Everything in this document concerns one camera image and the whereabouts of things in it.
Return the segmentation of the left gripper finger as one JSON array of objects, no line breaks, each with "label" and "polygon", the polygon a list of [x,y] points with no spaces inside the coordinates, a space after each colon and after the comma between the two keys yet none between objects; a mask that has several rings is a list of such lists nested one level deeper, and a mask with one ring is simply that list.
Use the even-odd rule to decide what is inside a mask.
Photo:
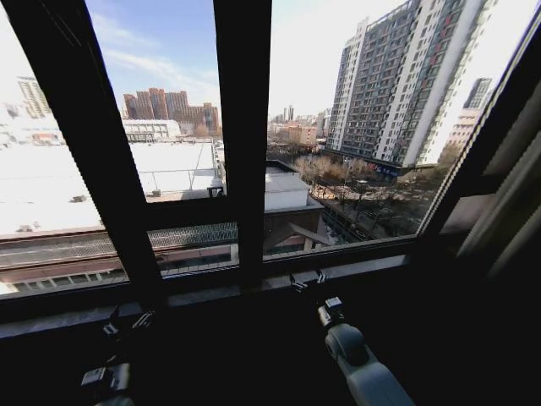
[{"label": "left gripper finger", "polygon": [[131,326],[132,331],[144,331],[152,327],[156,313],[153,310],[143,313]]},{"label": "left gripper finger", "polygon": [[118,337],[118,334],[120,333],[118,325],[119,311],[120,307],[117,305],[109,315],[107,322],[102,326],[102,331],[105,333],[106,337]]}]

